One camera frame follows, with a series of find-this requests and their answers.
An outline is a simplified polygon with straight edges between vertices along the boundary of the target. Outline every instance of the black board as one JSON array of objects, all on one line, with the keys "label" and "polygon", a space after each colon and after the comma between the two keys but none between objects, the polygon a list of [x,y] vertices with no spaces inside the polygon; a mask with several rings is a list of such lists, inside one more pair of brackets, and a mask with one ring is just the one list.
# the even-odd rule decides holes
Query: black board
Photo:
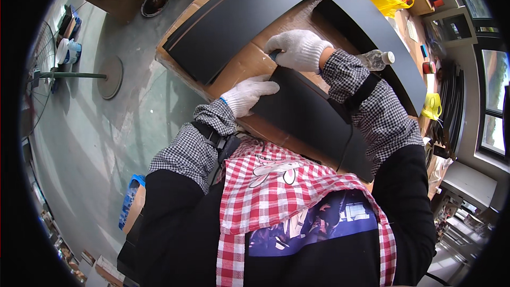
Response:
[{"label": "black board", "polygon": [[322,0],[314,9],[322,14],[361,53],[392,51],[395,62],[380,72],[407,114],[419,116],[427,87],[411,54],[386,18],[370,0]]},{"label": "black board", "polygon": [[179,27],[164,48],[195,80],[211,83],[259,32],[303,0],[215,0]]},{"label": "black board", "polygon": [[[270,80],[280,85],[280,91],[260,97],[252,112],[340,163],[350,126],[329,105],[328,95],[287,67],[277,67]],[[366,159],[366,149],[361,132],[355,128],[342,168],[371,182],[372,162]]]}]

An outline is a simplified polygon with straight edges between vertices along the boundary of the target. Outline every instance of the bottle cap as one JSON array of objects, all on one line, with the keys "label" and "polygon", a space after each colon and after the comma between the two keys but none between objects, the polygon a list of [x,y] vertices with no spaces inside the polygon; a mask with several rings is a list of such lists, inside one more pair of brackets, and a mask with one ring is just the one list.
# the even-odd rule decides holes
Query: bottle cap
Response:
[{"label": "bottle cap", "polygon": [[391,51],[383,52],[382,53],[382,61],[385,64],[390,65],[393,62],[395,62],[395,55]]}]

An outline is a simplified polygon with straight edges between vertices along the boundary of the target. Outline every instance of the red and white gingham cloth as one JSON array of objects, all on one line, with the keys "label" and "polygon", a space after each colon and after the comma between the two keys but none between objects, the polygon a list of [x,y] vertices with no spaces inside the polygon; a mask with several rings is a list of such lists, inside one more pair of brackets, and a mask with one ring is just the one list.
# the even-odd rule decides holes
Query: red and white gingham cloth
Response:
[{"label": "red and white gingham cloth", "polygon": [[[331,168],[317,165],[276,144],[266,142],[263,153],[257,141],[245,137],[226,161],[221,174],[226,176],[220,204],[220,240],[216,260],[217,286],[242,286],[244,277],[245,234],[279,224],[313,207],[329,192],[359,189],[370,202],[377,218],[380,246],[380,286],[393,283],[397,247],[390,224],[372,194],[353,174],[337,175]],[[292,185],[284,181],[283,172],[268,173],[263,182],[251,188],[253,170],[261,166],[287,164],[295,167]]]}]

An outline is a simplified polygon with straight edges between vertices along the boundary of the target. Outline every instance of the cartoon rabbit print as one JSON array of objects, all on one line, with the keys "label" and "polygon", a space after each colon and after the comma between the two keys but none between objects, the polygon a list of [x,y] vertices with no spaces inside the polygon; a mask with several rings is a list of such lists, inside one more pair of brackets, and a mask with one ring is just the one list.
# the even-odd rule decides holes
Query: cartoon rabbit print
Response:
[{"label": "cartoon rabbit print", "polygon": [[296,161],[272,161],[259,155],[256,155],[256,158],[257,162],[262,165],[253,170],[253,175],[257,176],[257,178],[250,183],[250,188],[255,188],[262,184],[270,173],[279,173],[278,178],[283,174],[285,183],[292,185],[297,178],[297,169],[303,166],[302,163]]}]

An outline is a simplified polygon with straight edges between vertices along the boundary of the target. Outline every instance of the white cotton glove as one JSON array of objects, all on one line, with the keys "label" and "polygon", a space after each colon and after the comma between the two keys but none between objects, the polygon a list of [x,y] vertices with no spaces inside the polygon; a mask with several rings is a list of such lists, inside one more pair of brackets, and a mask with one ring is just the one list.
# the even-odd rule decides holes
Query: white cotton glove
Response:
[{"label": "white cotton glove", "polygon": [[284,52],[277,54],[278,65],[319,74],[320,55],[328,47],[333,48],[333,45],[309,30],[290,30],[272,36],[264,52],[270,54],[276,49],[282,49]]},{"label": "white cotton glove", "polygon": [[258,102],[260,96],[275,94],[280,86],[273,81],[268,81],[271,75],[264,74],[252,77],[236,84],[232,89],[221,95],[236,118],[245,117],[250,109]]}]

